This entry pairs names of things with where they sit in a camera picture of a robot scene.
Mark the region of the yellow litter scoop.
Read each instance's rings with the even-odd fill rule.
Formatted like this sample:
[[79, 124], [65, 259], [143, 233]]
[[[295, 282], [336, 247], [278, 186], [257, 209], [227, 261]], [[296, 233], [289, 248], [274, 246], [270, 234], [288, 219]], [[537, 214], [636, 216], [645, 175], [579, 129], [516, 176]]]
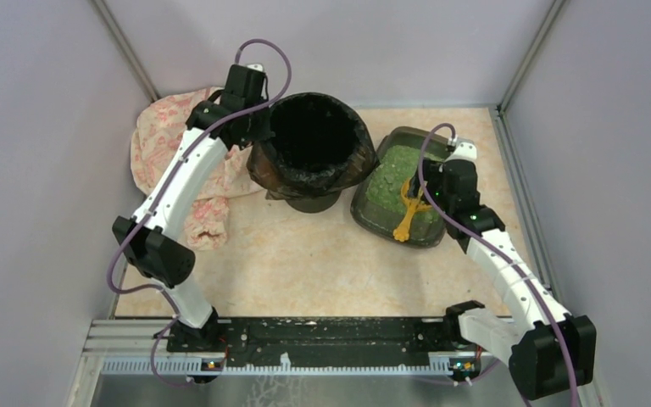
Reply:
[[413, 179], [403, 183], [400, 189], [400, 198], [405, 207], [405, 214], [398, 226], [392, 231], [392, 237], [400, 243], [405, 243], [410, 238], [410, 229], [415, 215], [431, 209], [431, 205], [423, 200], [424, 190], [416, 185]]

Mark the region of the black trash bin with bag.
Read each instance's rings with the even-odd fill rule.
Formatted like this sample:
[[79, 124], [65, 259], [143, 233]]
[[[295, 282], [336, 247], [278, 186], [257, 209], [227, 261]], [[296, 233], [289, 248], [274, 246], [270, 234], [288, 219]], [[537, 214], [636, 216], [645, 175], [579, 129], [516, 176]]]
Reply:
[[274, 103], [270, 129], [274, 136], [252, 147], [248, 174], [269, 200], [301, 213], [329, 209], [380, 164], [364, 120], [327, 94], [301, 92]]

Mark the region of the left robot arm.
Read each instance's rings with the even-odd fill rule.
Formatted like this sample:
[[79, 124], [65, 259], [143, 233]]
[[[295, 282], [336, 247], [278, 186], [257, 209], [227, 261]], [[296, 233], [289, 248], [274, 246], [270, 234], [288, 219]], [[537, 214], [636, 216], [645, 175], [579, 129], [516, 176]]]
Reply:
[[175, 157], [154, 190], [131, 217], [119, 216], [112, 225], [116, 255], [166, 297], [175, 311], [173, 327], [185, 337], [211, 343], [220, 329], [217, 311], [192, 275], [195, 253], [177, 239], [203, 184], [229, 151], [270, 135], [267, 81], [260, 64], [233, 64], [218, 95], [187, 116]]

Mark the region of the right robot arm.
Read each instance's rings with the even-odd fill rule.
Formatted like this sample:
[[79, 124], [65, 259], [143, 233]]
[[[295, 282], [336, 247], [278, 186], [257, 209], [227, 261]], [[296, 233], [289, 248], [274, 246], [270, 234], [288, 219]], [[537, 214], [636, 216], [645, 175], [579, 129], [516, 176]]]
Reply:
[[519, 393], [536, 400], [568, 392], [593, 379], [597, 331], [574, 316], [542, 285], [518, 255], [497, 213], [481, 203], [474, 162], [420, 159], [413, 189], [446, 221], [448, 235], [490, 278], [512, 322], [475, 300], [450, 306], [445, 321], [457, 343], [476, 344], [508, 366]]

